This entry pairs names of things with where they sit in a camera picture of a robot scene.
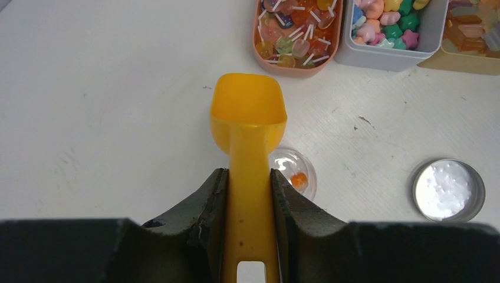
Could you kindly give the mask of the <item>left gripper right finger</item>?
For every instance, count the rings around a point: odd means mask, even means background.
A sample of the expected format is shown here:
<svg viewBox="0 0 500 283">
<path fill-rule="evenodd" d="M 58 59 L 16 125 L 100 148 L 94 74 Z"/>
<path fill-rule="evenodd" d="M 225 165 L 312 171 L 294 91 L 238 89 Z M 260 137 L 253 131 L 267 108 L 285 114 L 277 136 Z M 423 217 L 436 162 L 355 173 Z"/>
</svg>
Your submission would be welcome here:
<svg viewBox="0 0 500 283">
<path fill-rule="evenodd" d="M 279 170 L 270 178 L 282 282 L 341 282 L 347 224 L 297 192 Z"/>
</svg>

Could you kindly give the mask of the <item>orange plastic scoop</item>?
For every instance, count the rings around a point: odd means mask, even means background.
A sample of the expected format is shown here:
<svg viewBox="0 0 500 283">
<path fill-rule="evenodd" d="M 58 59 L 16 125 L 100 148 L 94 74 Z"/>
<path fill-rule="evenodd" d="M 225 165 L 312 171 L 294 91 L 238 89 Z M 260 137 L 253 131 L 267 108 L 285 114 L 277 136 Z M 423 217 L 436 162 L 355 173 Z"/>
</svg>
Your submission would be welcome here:
<svg viewBox="0 0 500 283">
<path fill-rule="evenodd" d="M 269 154 L 287 123 L 282 90 L 266 75 L 230 73 L 216 83 L 210 129 L 228 155 L 222 281 L 237 280 L 241 262 L 261 262 L 266 282 L 279 282 Z"/>
</svg>

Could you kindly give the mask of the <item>clear plastic jar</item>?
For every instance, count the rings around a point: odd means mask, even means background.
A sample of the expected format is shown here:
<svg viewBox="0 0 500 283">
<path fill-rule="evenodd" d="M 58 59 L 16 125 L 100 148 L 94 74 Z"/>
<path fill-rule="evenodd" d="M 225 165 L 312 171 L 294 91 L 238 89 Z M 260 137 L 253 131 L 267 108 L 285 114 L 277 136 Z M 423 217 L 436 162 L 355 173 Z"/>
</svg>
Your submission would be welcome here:
<svg viewBox="0 0 500 283">
<path fill-rule="evenodd" d="M 269 155 L 269 166 L 279 170 L 292 187 L 313 201 L 317 192 L 317 175 L 313 164 L 298 150 L 280 146 Z"/>
</svg>

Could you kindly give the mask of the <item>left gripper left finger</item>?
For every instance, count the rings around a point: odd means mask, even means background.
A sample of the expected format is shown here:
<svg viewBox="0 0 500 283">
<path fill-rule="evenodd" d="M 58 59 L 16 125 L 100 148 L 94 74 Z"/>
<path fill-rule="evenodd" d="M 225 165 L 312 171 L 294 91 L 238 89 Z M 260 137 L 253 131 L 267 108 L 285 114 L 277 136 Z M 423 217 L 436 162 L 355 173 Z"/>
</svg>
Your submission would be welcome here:
<svg viewBox="0 0 500 283">
<path fill-rule="evenodd" d="M 198 190 L 142 224 L 158 237 L 151 264 L 163 282 L 220 282 L 228 169 L 215 169 Z"/>
</svg>

